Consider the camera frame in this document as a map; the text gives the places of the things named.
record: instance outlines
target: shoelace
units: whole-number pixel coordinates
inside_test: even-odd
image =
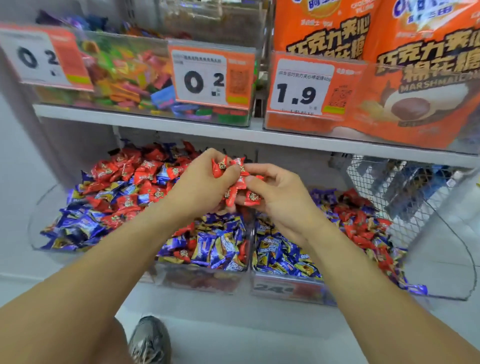
[[[151,340],[145,339],[141,347],[133,349],[132,358],[136,364],[157,364],[163,360],[163,350],[155,349]]]

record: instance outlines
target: orange price tag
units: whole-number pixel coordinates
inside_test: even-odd
[[[75,35],[67,29],[0,24],[0,46],[21,83],[94,90]]]
[[[169,44],[176,100],[248,109],[255,53]]]
[[[341,121],[366,67],[359,61],[274,52],[267,111]]]

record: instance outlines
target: shoe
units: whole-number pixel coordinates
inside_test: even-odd
[[[170,364],[172,347],[163,322],[153,316],[142,317],[130,338],[128,351],[136,364]]]

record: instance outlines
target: forearm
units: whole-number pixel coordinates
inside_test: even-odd
[[[396,287],[319,214],[306,247],[370,363],[478,363],[480,353]]]
[[[1,352],[11,355],[2,359],[81,363],[161,245],[182,223],[166,198],[1,308]]]

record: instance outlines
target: snack bag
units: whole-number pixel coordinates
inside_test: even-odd
[[[277,0],[274,49],[359,59],[379,0]]]
[[[480,103],[480,1],[382,0],[351,128],[445,148]]]

